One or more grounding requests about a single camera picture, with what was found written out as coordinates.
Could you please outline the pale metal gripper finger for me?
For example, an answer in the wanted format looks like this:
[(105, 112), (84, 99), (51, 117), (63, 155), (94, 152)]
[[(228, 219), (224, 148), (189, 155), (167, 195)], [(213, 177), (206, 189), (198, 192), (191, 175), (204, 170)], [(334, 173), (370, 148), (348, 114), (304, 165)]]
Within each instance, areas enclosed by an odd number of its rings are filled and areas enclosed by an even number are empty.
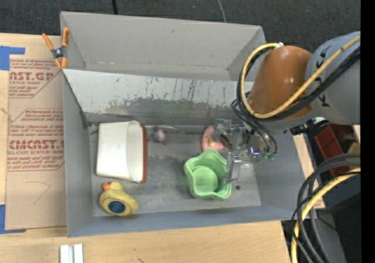
[(238, 138), (238, 130), (230, 119), (215, 119), (214, 141), (220, 142), (226, 149), (234, 150)]
[(226, 173), (223, 176), (225, 184), (231, 183), (239, 178), (242, 160), (236, 152), (229, 152), (227, 155)]

